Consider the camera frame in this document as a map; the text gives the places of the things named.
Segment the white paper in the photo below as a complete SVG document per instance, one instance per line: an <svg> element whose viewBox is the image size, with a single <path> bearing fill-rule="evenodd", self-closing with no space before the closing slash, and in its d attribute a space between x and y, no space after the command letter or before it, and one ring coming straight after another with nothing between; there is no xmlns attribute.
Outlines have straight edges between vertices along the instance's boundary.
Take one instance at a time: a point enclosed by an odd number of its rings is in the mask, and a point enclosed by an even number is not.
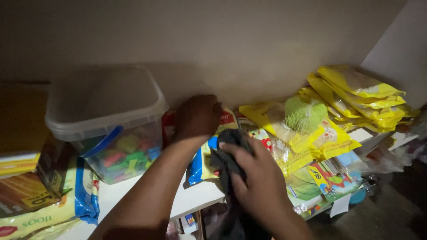
<svg viewBox="0 0 427 240"><path fill-rule="evenodd" d="M333 217L340 213L348 212L348 204L350 202L351 193L333 202L329 217Z"/></svg>

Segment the green ball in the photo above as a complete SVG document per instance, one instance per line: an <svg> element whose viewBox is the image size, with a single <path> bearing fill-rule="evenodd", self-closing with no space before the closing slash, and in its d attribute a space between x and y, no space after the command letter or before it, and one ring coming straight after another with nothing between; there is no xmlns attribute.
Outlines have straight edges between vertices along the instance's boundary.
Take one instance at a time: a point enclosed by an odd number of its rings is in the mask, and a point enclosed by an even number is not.
<svg viewBox="0 0 427 240"><path fill-rule="evenodd" d="M314 132L327 117L326 106L318 100L295 96L285 102L285 123L299 133Z"/></svg>

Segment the plastic lid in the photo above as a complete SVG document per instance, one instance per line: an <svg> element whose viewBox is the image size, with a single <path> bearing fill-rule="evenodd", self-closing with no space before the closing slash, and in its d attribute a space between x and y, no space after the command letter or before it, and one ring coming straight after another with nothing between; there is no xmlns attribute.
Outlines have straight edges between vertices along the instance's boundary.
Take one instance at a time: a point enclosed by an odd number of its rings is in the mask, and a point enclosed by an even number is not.
<svg viewBox="0 0 427 240"><path fill-rule="evenodd" d="M57 139L71 142L156 121L168 108L145 66L90 66L53 82L45 120Z"/></svg>

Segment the person's left hand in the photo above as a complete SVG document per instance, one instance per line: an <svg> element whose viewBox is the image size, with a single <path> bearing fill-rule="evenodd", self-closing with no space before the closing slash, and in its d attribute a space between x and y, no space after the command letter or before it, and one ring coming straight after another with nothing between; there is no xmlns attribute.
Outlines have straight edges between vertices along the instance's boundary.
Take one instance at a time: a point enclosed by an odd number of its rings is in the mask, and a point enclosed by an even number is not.
<svg viewBox="0 0 427 240"><path fill-rule="evenodd" d="M209 140L218 129L221 112L221 103L215 95L191 97L176 113L174 139L201 137Z"/></svg>

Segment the hand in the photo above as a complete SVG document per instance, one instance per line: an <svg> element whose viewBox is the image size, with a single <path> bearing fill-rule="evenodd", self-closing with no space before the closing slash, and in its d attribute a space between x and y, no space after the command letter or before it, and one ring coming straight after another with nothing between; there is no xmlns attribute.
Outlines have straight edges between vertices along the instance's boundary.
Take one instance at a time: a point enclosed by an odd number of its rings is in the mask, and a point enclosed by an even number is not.
<svg viewBox="0 0 427 240"><path fill-rule="evenodd" d="M275 239L284 239L284 235L290 232L284 234L286 222L298 222L299 225L295 228L304 229L304 220L292 209L285 178L271 153L259 140L247 138L247 141L254 156L236 145L219 144L221 150L234 155L236 162L246 173L246 183L238 174L231 175L237 200Z"/></svg>
<svg viewBox="0 0 427 240"><path fill-rule="evenodd" d="M215 95L191 97L176 113L175 140L198 136L206 142L218 129L221 112Z"/></svg>

